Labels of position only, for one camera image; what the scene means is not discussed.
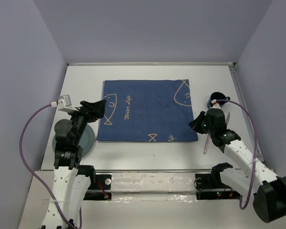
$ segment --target pink knife handle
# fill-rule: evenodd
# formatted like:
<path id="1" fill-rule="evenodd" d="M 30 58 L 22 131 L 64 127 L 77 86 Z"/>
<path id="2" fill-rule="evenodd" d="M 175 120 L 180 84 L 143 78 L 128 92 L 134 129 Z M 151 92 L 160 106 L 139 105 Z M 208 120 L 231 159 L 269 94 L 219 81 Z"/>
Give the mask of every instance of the pink knife handle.
<path id="1" fill-rule="evenodd" d="M 208 152 L 209 141 L 210 141 L 210 135 L 208 135 L 206 137 L 206 142 L 205 142 L 205 146 L 204 146 L 204 154 L 206 154 L 206 152 Z"/>

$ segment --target knife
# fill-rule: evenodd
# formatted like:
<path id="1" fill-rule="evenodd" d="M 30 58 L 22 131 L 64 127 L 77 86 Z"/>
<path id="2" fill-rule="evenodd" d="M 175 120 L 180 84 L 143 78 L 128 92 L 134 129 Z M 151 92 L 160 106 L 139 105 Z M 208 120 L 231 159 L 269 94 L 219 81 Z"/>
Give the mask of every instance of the knife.
<path id="1" fill-rule="evenodd" d="M 230 121 L 230 112 L 228 113 L 227 117 L 225 118 L 225 123 L 228 125 Z M 204 154 L 206 154 L 206 152 L 208 151 L 208 145 L 209 145 L 209 141 L 210 141 L 211 136 L 208 135 L 208 137 L 206 137 L 206 142 L 205 142 L 205 146 L 204 146 Z"/>

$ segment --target fish design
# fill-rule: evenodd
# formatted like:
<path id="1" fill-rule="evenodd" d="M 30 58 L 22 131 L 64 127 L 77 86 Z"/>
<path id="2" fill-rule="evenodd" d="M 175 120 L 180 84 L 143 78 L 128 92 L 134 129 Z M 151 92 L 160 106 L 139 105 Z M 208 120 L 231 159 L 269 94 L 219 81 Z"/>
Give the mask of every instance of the fish design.
<path id="1" fill-rule="evenodd" d="M 179 105 L 192 106 L 189 80 L 181 81 L 182 83 L 174 95 L 174 100 Z"/>
<path id="2" fill-rule="evenodd" d="M 152 140 L 155 142 L 156 139 L 155 137 L 157 136 L 158 134 L 149 134 L 148 136 L 151 137 L 151 139 L 149 140 L 149 142 L 151 142 Z"/>
<path id="3" fill-rule="evenodd" d="M 106 96 L 103 97 L 103 99 L 107 100 L 106 103 L 106 109 L 105 109 L 105 115 L 104 118 L 106 119 L 106 121 L 104 122 L 104 125 L 112 125 L 112 122 L 110 121 L 110 119 L 112 118 L 114 112 L 115 112 L 115 108 L 116 108 L 116 104 L 117 104 L 117 95 L 116 94 L 108 94 Z"/>

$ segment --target black wire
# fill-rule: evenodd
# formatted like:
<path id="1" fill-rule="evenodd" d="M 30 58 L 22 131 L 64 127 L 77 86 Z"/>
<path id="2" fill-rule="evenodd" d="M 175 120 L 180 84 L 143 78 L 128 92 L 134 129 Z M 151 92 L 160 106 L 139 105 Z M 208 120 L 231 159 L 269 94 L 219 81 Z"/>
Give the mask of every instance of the black wire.
<path id="1" fill-rule="evenodd" d="M 203 191 L 203 190 L 204 190 L 204 188 L 203 188 L 203 189 L 197 188 L 197 186 L 195 185 L 195 183 L 197 183 L 197 180 L 194 181 L 194 187 L 197 189 L 197 191 Z"/>

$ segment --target dark blue mug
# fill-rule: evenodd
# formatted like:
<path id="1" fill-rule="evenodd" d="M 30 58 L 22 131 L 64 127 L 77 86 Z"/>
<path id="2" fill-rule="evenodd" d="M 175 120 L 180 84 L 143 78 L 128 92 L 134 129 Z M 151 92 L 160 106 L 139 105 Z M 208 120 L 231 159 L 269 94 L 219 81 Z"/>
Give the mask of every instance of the dark blue mug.
<path id="1" fill-rule="evenodd" d="M 210 98 L 209 98 L 209 101 L 208 101 L 208 103 L 207 103 L 207 107 L 208 107 L 208 109 L 210 109 L 212 106 L 213 106 L 213 104 L 212 104 L 212 101 L 214 100 L 214 99 L 216 99 L 216 100 L 218 100 L 218 99 L 225 99 L 225 100 L 230 100 L 230 97 L 229 96 L 225 96 L 224 94 L 222 94 L 221 92 L 214 92 L 214 93 L 212 93 L 211 94 L 211 96 L 210 96 Z M 220 107 L 223 107 L 223 105 L 226 103 L 226 102 L 218 102 L 219 103 L 219 105 L 220 105 Z"/>

